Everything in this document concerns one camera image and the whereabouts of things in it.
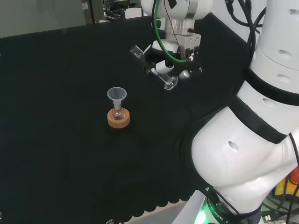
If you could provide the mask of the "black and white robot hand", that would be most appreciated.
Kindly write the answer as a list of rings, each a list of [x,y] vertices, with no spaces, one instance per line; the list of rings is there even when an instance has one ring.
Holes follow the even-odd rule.
[[[175,62],[169,57],[169,55],[173,57],[178,55],[177,44],[162,42],[162,44],[164,43],[166,43],[166,46],[169,47],[164,48],[165,50],[168,50],[169,54],[166,54],[164,49],[161,48],[159,41],[154,41],[143,51],[141,57],[144,69],[157,76],[170,73],[172,69],[174,69]]]

